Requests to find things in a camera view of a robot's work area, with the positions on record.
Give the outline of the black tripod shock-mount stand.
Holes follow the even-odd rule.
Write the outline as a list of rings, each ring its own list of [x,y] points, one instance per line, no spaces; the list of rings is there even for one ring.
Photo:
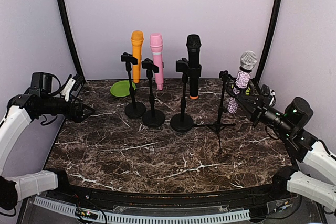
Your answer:
[[[233,77],[228,73],[227,70],[225,70],[219,73],[219,78],[222,80],[223,85],[222,85],[222,92],[220,95],[220,103],[218,106],[217,120],[212,124],[194,124],[193,126],[195,128],[206,127],[212,130],[218,138],[219,152],[221,153],[222,152],[221,131],[226,127],[234,127],[236,124],[222,123],[222,116],[224,113],[228,111],[228,108],[224,107],[225,86],[230,82],[230,79],[233,79]]]

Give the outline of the black microphone orange base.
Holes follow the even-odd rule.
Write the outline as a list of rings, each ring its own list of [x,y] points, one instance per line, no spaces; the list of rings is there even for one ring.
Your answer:
[[[187,37],[187,51],[188,51],[188,65],[191,69],[190,74],[190,98],[196,100],[198,98],[198,81],[201,76],[201,68],[200,65],[200,48],[201,48],[201,40],[199,35],[190,34]]]

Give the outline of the purple glitter microphone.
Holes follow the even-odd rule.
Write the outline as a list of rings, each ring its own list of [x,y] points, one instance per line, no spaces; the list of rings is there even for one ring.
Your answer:
[[[232,93],[237,95],[247,88],[252,70],[256,64],[257,56],[253,51],[248,50],[242,54],[236,80],[230,89]]]

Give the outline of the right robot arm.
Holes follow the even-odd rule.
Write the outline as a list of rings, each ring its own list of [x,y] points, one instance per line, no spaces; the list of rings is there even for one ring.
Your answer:
[[[254,126],[258,123],[272,129],[281,140],[291,158],[317,170],[329,183],[314,179],[294,166],[285,166],[272,177],[268,195],[273,200],[280,199],[287,192],[309,198],[335,213],[335,154],[318,139],[304,129],[313,116],[309,103],[302,97],[295,97],[282,113],[271,105],[268,86],[258,96],[246,96],[244,91],[236,94],[230,85],[225,90],[245,112]]]

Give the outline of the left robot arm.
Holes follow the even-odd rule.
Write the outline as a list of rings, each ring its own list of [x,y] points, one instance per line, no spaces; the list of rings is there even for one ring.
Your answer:
[[[95,110],[72,95],[85,82],[81,75],[69,75],[56,90],[54,79],[54,74],[34,72],[27,90],[6,106],[1,119],[1,215],[10,216],[18,202],[50,190],[63,201],[74,197],[66,172],[43,170],[38,164],[47,155],[51,137],[47,131],[37,135],[37,121],[48,126],[61,116],[81,123]]]

